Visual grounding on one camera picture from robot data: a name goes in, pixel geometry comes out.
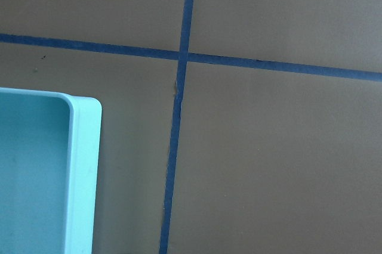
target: plastic container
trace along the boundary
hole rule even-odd
[[[0,88],[0,254],[91,254],[101,104]]]

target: blue line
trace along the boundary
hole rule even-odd
[[[0,42],[178,60],[177,51],[0,33]]]
[[[167,177],[164,199],[164,217],[161,230],[161,242],[159,254],[167,254],[168,235],[170,232],[170,220],[172,209],[172,196],[174,194],[175,169],[177,163],[181,103],[183,101],[184,81],[186,79],[187,55],[189,51],[190,30],[192,20],[193,0],[184,0],[183,20],[179,46],[179,60],[177,70],[177,95],[174,98],[174,110],[172,112],[172,127],[170,136],[170,153],[168,155]]]
[[[238,67],[249,67],[255,69],[266,69],[294,73],[304,73],[340,78],[352,78],[371,81],[382,81],[382,73],[368,72],[335,67],[314,66],[305,64],[285,63],[277,61],[261,61],[256,59],[225,57],[217,55],[189,53],[188,60],[198,63],[219,64]]]

